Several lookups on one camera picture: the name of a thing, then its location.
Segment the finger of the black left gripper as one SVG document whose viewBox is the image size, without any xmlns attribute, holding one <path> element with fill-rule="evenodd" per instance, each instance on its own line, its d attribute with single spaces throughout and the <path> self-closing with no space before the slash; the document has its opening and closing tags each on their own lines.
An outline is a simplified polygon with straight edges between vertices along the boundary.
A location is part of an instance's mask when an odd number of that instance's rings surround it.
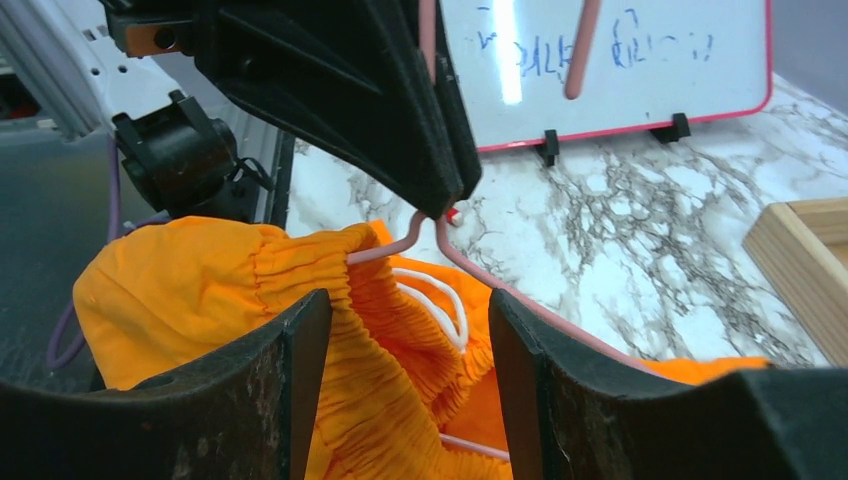
<svg viewBox="0 0 848 480">
<path fill-rule="evenodd" d="M 446 34 L 442 2 L 435 2 L 436 96 L 450 140 L 453 163 L 463 183 L 459 200 L 468 200 L 482 177 L 482 166 L 469 125 Z"/>
<path fill-rule="evenodd" d="M 233 103 L 436 218 L 462 193 L 411 1 L 196 1 L 194 59 Z"/>
</svg>

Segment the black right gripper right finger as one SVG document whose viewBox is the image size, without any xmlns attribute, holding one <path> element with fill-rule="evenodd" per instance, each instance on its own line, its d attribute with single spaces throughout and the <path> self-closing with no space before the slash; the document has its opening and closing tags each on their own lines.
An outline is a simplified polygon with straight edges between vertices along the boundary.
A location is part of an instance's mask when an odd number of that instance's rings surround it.
<svg viewBox="0 0 848 480">
<path fill-rule="evenodd" d="M 740 370 L 699 386 L 626 366 L 496 290 L 489 325 L 517 479 L 843 479 L 847 373 Z"/>
</svg>

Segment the wooden clothes rack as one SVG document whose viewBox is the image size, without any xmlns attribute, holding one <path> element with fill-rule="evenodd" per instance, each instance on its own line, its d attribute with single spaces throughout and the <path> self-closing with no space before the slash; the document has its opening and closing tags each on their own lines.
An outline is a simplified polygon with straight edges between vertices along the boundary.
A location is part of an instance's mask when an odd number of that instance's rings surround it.
<svg viewBox="0 0 848 480">
<path fill-rule="evenodd" d="M 834 366 L 847 365 L 847 199 L 771 203 L 744 248 Z"/>
</svg>

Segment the pink framed whiteboard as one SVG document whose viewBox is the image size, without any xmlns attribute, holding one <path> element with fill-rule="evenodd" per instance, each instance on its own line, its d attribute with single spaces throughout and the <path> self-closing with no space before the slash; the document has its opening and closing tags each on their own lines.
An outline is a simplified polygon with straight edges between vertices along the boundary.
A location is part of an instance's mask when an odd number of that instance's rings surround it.
<svg viewBox="0 0 848 480">
<path fill-rule="evenodd" d="M 772 92 L 767 1 L 445 1 L 481 152 L 756 113 Z"/>
</svg>

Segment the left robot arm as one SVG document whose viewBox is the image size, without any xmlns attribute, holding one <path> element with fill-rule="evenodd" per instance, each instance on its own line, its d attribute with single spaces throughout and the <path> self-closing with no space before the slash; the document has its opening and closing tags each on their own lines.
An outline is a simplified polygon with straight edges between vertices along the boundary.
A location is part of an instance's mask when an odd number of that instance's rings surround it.
<svg viewBox="0 0 848 480">
<path fill-rule="evenodd" d="M 5 1 L 1 52 L 67 137 L 109 128 L 137 191 L 175 218 L 244 221 L 272 184 L 162 54 L 430 218 L 481 177 L 436 1 Z"/>
</svg>

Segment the orange shorts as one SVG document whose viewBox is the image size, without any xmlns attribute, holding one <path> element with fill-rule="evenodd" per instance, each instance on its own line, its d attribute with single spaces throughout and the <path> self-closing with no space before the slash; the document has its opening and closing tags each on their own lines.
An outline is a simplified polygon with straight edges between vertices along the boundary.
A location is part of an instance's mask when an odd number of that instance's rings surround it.
<svg viewBox="0 0 848 480">
<path fill-rule="evenodd" d="M 187 217 L 107 245 L 80 275 L 73 303 L 109 388 L 127 390 L 264 325 L 315 289 L 332 310 L 306 475 L 310 479 L 508 479 L 508 462 L 442 443 L 448 434 L 505 449 L 488 325 L 490 289 L 412 259 L 348 265 L 390 240 L 378 221 L 292 238 L 264 224 Z M 460 352 L 415 289 L 458 324 Z"/>
</svg>

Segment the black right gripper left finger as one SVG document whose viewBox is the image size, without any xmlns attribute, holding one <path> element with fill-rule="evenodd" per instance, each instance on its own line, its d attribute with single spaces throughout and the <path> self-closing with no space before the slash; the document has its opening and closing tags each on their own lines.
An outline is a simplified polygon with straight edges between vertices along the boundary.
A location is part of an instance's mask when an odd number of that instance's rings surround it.
<svg viewBox="0 0 848 480">
<path fill-rule="evenodd" d="M 127 390 L 3 383 L 5 479 L 301 479 L 332 308 L 324 289 Z"/>
</svg>

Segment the red capped marker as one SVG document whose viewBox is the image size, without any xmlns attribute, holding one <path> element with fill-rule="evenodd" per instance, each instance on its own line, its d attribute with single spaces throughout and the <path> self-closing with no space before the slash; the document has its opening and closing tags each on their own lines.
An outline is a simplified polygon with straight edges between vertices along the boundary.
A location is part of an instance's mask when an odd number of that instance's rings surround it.
<svg viewBox="0 0 848 480">
<path fill-rule="evenodd" d="M 446 222 L 453 226 L 459 227 L 463 224 L 463 215 L 457 208 L 451 208 L 445 215 Z"/>
</svg>

